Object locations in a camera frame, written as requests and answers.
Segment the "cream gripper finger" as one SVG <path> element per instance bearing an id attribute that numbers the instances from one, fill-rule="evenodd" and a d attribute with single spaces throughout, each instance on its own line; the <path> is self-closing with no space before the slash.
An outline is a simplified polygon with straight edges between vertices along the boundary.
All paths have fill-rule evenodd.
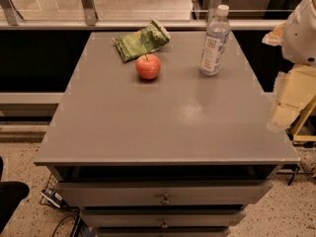
<path id="1" fill-rule="evenodd" d="M 280 131 L 290 127 L 315 96 L 315 66 L 295 64 L 289 72 L 279 72 L 274 84 L 268 129 Z"/>
<path id="2" fill-rule="evenodd" d="M 271 45 L 271 46 L 282 45 L 284 26 L 285 26 L 285 23 L 282 23 L 278 25 L 277 27 L 275 27 L 269 33 L 265 34 L 265 36 L 262 39 L 262 43 Z"/>

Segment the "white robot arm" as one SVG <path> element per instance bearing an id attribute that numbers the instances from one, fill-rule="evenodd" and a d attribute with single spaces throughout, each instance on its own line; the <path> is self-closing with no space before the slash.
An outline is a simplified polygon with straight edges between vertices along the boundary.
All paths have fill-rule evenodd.
<path id="1" fill-rule="evenodd" d="M 274 84 L 268 129 L 279 131 L 290 127 L 316 96 L 315 0 L 302 0 L 283 24 L 265 34 L 262 43 L 279 45 L 282 57 L 293 63 Z"/>

